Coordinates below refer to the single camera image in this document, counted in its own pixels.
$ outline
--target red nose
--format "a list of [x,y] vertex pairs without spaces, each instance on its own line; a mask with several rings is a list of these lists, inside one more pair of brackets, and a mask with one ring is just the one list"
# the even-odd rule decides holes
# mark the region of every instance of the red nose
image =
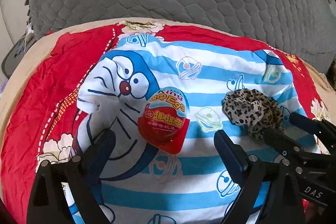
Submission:
[[119,85],[119,90],[122,95],[128,95],[131,93],[131,86],[127,81],[121,81]]

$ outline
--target leopard print scrunchie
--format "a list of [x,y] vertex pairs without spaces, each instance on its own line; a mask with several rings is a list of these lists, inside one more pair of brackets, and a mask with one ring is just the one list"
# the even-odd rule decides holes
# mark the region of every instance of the leopard print scrunchie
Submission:
[[273,128],[283,133],[282,112],[278,102],[258,90],[241,89],[227,93],[223,111],[232,124],[246,126],[248,135],[263,141],[263,129]]

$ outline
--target toy egg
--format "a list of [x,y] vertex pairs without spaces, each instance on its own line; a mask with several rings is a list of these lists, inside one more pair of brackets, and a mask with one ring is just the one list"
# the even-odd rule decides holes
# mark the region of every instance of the toy egg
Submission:
[[188,100],[181,90],[172,86],[160,89],[140,113],[139,133],[151,145],[177,154],[189,126],[188,114]]

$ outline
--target metal screw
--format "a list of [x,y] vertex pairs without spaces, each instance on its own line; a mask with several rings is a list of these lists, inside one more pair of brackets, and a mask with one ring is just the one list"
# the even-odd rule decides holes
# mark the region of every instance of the metal screw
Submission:
[[302,173],[302,168],[298,166],[297,168],[295,168],[295,171],[296,171],[296,173],[301,174]]
[[289,165],[289,160],[287,160],[287,159],[283,159],[283,160],[282,160],[282,163],[283,163],[284,165],[288,166],[288,165]]
[[49,164],[49,160],[43,160],[43,161],[41,162],[41,165],[42,165],[43,167],[46,167],[48,164]]
[[81,160],[81,156],[73,156],[73,158],[71,159],[73,162],[79,162]]
[[257,161],[258,157],[256,155],[249,155],[249,160],[250,161]]

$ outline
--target beige fabric border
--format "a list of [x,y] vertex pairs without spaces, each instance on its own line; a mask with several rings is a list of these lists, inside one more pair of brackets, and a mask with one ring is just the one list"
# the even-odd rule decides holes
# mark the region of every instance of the beige fabric border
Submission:
[[[50,34],[46,37],[41,38],[39,41],[33,45],[29,51],[26,53],[22,61],[19,63],[18,67],[14,71],[13,75],[9,79],[6,88],[1,96],[0,100],[0,151],[2,149],[4,133],[6,127],[9,123],[9,119],[11,114],[16,106],[16,103],[20,99],[23,90],[26,86],[31,75],[35,72],[37,66],[46,58],[50,57],[50,52],[55,47],[55,44],[58,38],[64,33],[76,33],[83,32],[93,28],[102,27],[106,25],[116,24],[125,20],[125,18],[116,18],[102,21],[95,21],[90,23],[85,23],[81,25],[72,26],[56,33]],[[181,26],[197,26],[204,29],[213,30],[216,32],[224,33],[226,35],[230,35],[235,37],[232,34],[225,33],[222,31],[215,30],[210,27],[206,27],[198,24],[191,23],[181,23],[181,22],[173,22],[169,20],[161,20],[161,19],[150,19],[150,18],[127,18],[130,21],[140,21],[140,22],[158,22],[165,25],[181,25]],[[326,107],[328,108],[330,115],[332,117],[332,121],[336,122],[336,93],[329,85],[325,75],[321,75],[318,73],[313,67],[305,63],[308,68],[310,75],[315,83],[315,87],[317,92],[319,93],[321,99],[325,102]],[[2,198],[2,189],[0,184],[0,198]]]

